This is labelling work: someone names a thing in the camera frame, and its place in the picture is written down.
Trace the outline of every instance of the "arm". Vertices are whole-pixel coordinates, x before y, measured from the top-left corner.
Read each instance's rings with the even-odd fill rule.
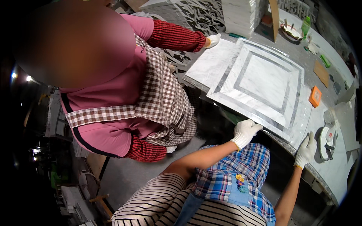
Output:
[[[175,173],[187,181],[195,168],[207,169],[231,152],[245,147],[263,126],[256,125],[248,119],[239,122],[234,129],[234,138],[219,146],[206,148],[190,153],[171,163],[161,174]]]
[[[313,159],[316,149],[317,141],[314,139],[313,132],[310,132],[309,136],[307,136],[300,145],[295,157],[292,177],[275,205],[274,212],[275,218],[277,219],[275,222],[276,226],[284,226],[288,224],[295,205],[296,196],[298,194],[299,182],[303,168]]]
[[[237,146],[232,141],[198,150],[172,162],[161,174],[175,173],[187,181],[195,168],[207,169],[235,150]]]
[[[198,52],[203,47],[210,47],[210,39],[199,31],[190,31],[184,27],[161,20],[154,20],[153,23],[153,32],[147,41],[152,47],[187,52]]]
[[[292,214],[296,195],[298,194],[300,177],[302,169],[299,166],[294,166],[292,177],[290,178],[287,186],[284,188],[277,204],[274,208],[275,218],[277,219],[275,225],[287,225],[289,218]]]
[[[132,135],[130,150],[124,156],[139,162],[157,162],[166,156],[166,147],[154,145]]]

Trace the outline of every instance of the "wooden stand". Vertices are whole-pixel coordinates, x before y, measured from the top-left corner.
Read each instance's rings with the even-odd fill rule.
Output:
[[[103,199],[105,198],[108,198],[109,197],[109,194],[107,195],[101,195],[101,196],[97,196],[95,199],[90,199],[89,202],[100,202],[102,207],[104,208],[104,210],[107,212],[107,214],[109,215],[109,217],[111,219],[107,220],[106,223],[110,223],[111,220],[112,220],[112,216],[113,216],[113,213],[110,211],[110,209],[108,208],[108,206],[104,203]]]

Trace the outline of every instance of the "orange box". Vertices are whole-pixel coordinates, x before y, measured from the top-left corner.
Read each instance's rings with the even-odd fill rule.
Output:
[[[314,86],[311,92],[311,95],[309,96],[309,102],[313,105],[313,107],[318,107],[320,98],[322,97],[322,93],[317,88],[317,86]]]

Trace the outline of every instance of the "gray marble border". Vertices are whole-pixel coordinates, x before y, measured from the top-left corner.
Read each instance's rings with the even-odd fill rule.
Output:
[[[235,51],[234,51],[234,55],[231,59],[231,62],[229,63],[228,67],[226,68],[226,71],[224,72],[223,76],[221,77],[220,81],[219,81],[219,84],[217,85],[217,87],[215,88],[215,90],[213,91],[213,93],[218,93],[220,92],[221,90],[221,87],[223,87],[225,81],[226,81],[226,78],[227,76],[229,75],[232,67],[234,66],[235,64],[235,61],[237,59],[237,57],[239,56],[240,54],[240,51],[242,49],[242,47],[244,46],[244,42],[240,42],[238,44],[238,46],[236,47]]]
[[[247,106],[246,104],[235,100],[234,98],[231,98],[229,96],[227,96],[224,93],[218,92],[218,95],[220,95],[221,98],[227,100],[228,102],[234,103],[240,107],[242,107],[243,109],[245,109],[246,111],[260,117],[261,119],[263,119],[264,121],[266,121],[267,123],[269,123],[270,125],[273,125],[275,128],[277,128],[278,130],[282,131],[282,132],[289,132],[288,134],[290,134],[290,130],[285,128],[284,126],[282,126],[280,123],[274,121],[273,119],[269,118],[268,116],[264,115],[263,113],[260,113],[259,111]]]
[[[250,59],[251,59],[251,57],[252,57],[253,55],[254,55],[254,56],[257,56],[257,57],[259,57],[259,58],[262,58],[262,59],[264,59],[264,60],[266,60],[266,61],[268,61],[268,62],[270,62],[270,63],[272,63],[272,64],[275,64],[275,65],[277,65],[278,67],[284,69],[284,70],[287,71],[287,72],[291,72],[289,69],[285,68],[283,65],[278,64],[278,63],[272,61],[271,59],[266,58],[265,56],[262,56],[262,55],[260,55],[260,54],[258,54],[258,53],[256,53],[256,52],[249,51],[249,53],[248,53],[248,55],[247,55],[247,58],[246,58],[246,60],[244,61],[244,65],[243,65],[243,67],[241,68],[241,71],[240,71],[240,73],[239,73],[239,76],[237,77],[236,82],[235,82],[235,84],[234,84],[234,89],[236,89],[236,90],[238,90],[238,91],[240,91],[240,92],[242,92],[242,93],[245,93],[245,94],[253,97],[254,99],[256,99],[256,100],[264,103],[266,106],[269,106],[269,107],[271,107],[272,109],[274,109],[274,110],[276,110],[277,112],[279,112],[280,114],[284,115],[285,108],[286,108],[286,106],[287,106],[289,91],[290,91],[289,79],[288,79],[288,82],[287,82],[287,89],[285,90],[284,100],[283,100],[283,104],[282,104],[282,107],[281,107],[281,108],[275,106],[274,104],[270,103],[269,101],[267,101],[266,99],[262,98],[261,96],[258,96],[258,95],[256,95],[256,94],[250,92],[249,90],[247,90],[247,89],[245,89],[245,88],[242,88],[242,87],[240,86],[241,80],[242,80],[243,77],[244,77],[245,71],[246,71],[246,69],[247,69],[247,67],[248,67],[248,65],[249,65],[249,63],[250,63]]]
[[[257,48],[257,49],[260,49],[260,50],[262,50],[262,51],[264,51],[264,52],[267,52],[267,53],[269,53],[269,54],[271,54],[271,55],[273,55],[273,56],[281,59],[282,61],[290,64],[293,68],[295,68],[296,70],[298,70],[298,87],[297,87],[297,92],[296,92],[296,97],[295,97],[294,109],[293,109],[292,117],[291,117],[291,119],[290,119],[290,123],[289,123],[289,127],[288,127],[288,128],[282,126],[282,125],[279,124],[278,122],[276,122],[276,121],[274,121],[273,119],[267,117],[266,115],[264,115],[264,114],[256,111],[255,109],[253,109],[253,108],[251,108],[251,107],[249,107],[249,106],[247,106],[247,105],[245,105],[245,104],[243,104],[243,103],[241,103],[241,102],[239,102],[239,101],[237,101],[237,100],[235,100],[235,99],[233,99],[233,98],[231,98],[231,97],[228,97],[228,96],[225,95],[225,94],[220,93],[220,90],[221,90],[222,86],[224,85],[224,83],[225,83],[225,81],[226,81],[226,78],[227,78],[227,76],[229,75],[232,67],[234,66],[235,61],[236,61],[237,57],[239,56],[240,51],[241,51],[242,47],[244,46],[244,44],[250,45],[250,46],[255,47],[255,48]],[[257,54],[257,53],[255,53],[255,52],[252,52],[251,54],[249,53],[248,56],[247,56],[247,59],[249,58],[249,56],[250,56],[250,58],[251,58],[251,56],[252,56],[253,54]],[[277,66],[279,66],[279,67],[281,66],[284,70],[287,70],[288,72],[291,72],[289,69],[283,67],[282,65],[278,64],[277,62],[272,61],[271,59],[268,59],[268,58],[266,58],[266,57],[263,57],[263,59],[266,59],[267,61],[269,61],[269,62],[271,62],[271,63],[273,63],[273,64],[275,64],[275,65],[277,65]],[[252,44],[252,43],[249,43],[249,42],[240,42],[240,44],[238,45],[238,47],[236,48],[236,50],[235,50],[235,52],[234,52],[234,55],[233,55],[233,57],[232,57],[232,60],[231,60],[231,62],[229,63],[226,71],[224,72],[222,78],[220,79],[217,87],[215,88],[215,90],[214,90],[211,94],[220,93],[223,98],[227,99],[227,100],[230,101],[230,102],[234,102],[234,103],[236,103],[236,104],[239,105],[239,106],[242,106],[245,110],[249,111],[250,113],[253,113],[254,115],[259,116],[260,118],[262,118],[263,120],[265,120],[265,121],[268,122],[269,124],[273,125],[274,127],[276,127],[277,129],[279,129],[280,131],[282,131],[282,132],[290,135],[291,128],[292,128],[292,126],[293,126],[293,124],[294,124],[296,112],[297,112],[297,109],[298,109],[301,83],[302,83],[302,69],[296,67],[292,62],[290,62],[290,61],[288,61],[288,60],[286,60],[286,59],[278,56],[277,54],[275,54],[274,52],[271,52],[271,51],[267,50],[266,48],[259,47],[259,46],[257,46],[257,45]],[[284,102],[285,102],[285,105],[286,105],[287,98],[288,98],[288,97],[284,96],[283,105],[284,105]],[[268,104],[266,104],[266,105],[268,105],[269,107],[271,107],[271,105],[272,105],[272,104],[271,104],[270,102],[268,102],[267,100],[265,100],[266,103],[265,103],[264,101],[260,101],[260,102],[262,102],[262,103],[264,103],[264,104],[268,103]]]

